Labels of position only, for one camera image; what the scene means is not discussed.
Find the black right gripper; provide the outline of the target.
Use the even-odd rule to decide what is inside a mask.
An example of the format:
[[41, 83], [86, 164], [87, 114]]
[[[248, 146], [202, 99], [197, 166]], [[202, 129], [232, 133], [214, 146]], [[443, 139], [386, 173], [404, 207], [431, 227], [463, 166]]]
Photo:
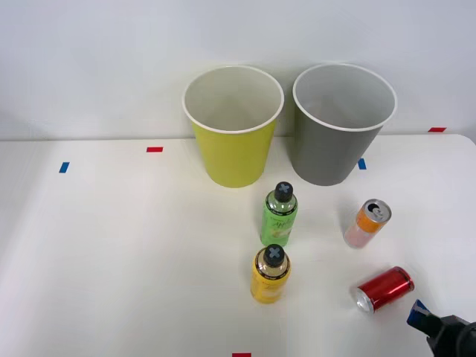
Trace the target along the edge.
[[441, 318], [417, 299], [407, 324], [429, 336], [427, 343], [434, 356], [475, 357], [475, 322], [455, 315]]

